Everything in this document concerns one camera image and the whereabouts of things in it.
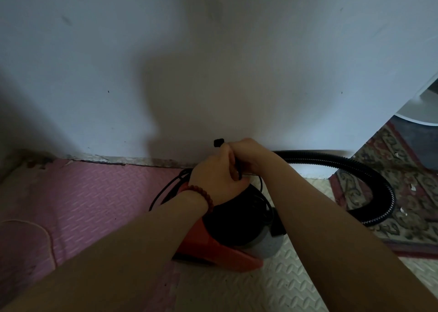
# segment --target hand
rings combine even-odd
[[[244,138],[239,142],[228,143],[234,155],[241,161],[242,171],[261,175],[261,162],[272,153],[257,141],[251,138]]]
[[[233,151],[228,144],[222,144],[219,153],[208,157],[198,164],[190,175],[189,185],[197,185],[204,189],[213,200],[214,205],[227,202],[249,185],[249,178],[243,177],[240,181],[233,180],[236,176]]]

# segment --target person's right arm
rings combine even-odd
[[[252,139],[230,143],[266,183],[307,273],[334,311],[438,311],[430,291],[369,229]]]

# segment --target black corrugated hose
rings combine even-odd
[[[392,186],[377,171],[358,161],[342,156],[312,151],[276,151],[283,160],[291,164],[317,164],[347,171],[362,180],[373,193],[371,201],[354,210],[348,210],[364,226],[374,226],[388,218],[396,206],[396,195]]]

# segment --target pink floor mat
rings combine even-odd
[[[45,227],[60,265],[147,212],[156,194],[179,171],[56,160],[40,170],[34,182],[17,185],[15,195],[22,197],[0,214],[0,220],[28,220]],[[0,226],[0,308],[51,271],[41,230],[24,223]],[[145,311],[172,310],[178,280],[169,262]]]

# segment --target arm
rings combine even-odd
[[[196,166],[190,185],[202,187],[215,205],[234,198],[248,187],[249,181],[233,181],[230,161],[233,164],[234,157],[225,144],[218,155]],[[138,308],[164,264],[207,209],[200,194],[179,193],[67,260],[2,312]]]
[[[264,179],[293,247],[330,311],[438,311],[438,301],[366,227],[252,139],[231,143]]]

